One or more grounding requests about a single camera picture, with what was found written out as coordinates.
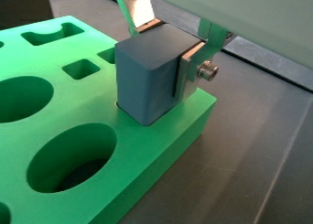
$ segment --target foam tray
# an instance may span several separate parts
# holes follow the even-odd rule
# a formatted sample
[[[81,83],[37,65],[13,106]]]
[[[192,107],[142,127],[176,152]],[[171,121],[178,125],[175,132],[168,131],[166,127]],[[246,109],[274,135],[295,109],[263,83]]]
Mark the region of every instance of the foam tray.
[[[1,224],[116,223],[203,130],[202,90],[148,127],[119,109],[115,43],[72,16],[0,32]]]

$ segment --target circular hole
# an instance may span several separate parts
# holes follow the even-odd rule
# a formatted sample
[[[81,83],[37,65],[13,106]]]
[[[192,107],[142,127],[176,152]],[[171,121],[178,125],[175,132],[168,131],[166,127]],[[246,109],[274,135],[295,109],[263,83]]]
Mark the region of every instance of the circular hole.
[[[11,222],[11,214],[8,207],[0,203],[0,223],[1,224],[8,224]]]
[[[49,103],[53,88],[37,77],[0,81],[0,123],[11,123],[39,112]]]
[[[59,134],[36,153],[27,171],[31,188],[64,191],[89,179],[112,156],[116,134],[100,123],[83,124]]]

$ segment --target green foam block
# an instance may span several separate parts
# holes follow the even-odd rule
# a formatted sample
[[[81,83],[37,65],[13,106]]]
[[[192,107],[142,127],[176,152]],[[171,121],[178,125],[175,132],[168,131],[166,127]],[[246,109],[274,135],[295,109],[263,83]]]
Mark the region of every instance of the green foam block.
[[[1,224],[116,223],[203,130],[202,90],[151,126],[119,109],[115,43],[72,16],[0,32]]]

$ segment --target square hole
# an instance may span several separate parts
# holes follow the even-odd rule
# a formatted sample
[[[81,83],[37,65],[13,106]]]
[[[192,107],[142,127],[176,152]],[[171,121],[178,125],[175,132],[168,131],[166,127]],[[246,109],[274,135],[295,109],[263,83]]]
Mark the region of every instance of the square hole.
[[[87,59],[81,59],[63,67],[64,72],[75,79],[81,80],[100,70]]]
[[[109,64],[115,64],[115,48],[109,48],[97,53],[97,56]]]

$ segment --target silver screw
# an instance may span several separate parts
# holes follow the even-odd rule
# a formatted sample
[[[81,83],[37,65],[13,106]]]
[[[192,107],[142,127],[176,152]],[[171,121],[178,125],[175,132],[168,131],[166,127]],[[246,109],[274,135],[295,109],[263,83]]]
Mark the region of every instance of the silver screw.
[[[208,60],[206,60],[198,67],[198,77],[207,81],[211,81],[215,78],[218,71],[219,67],[215,66]]]

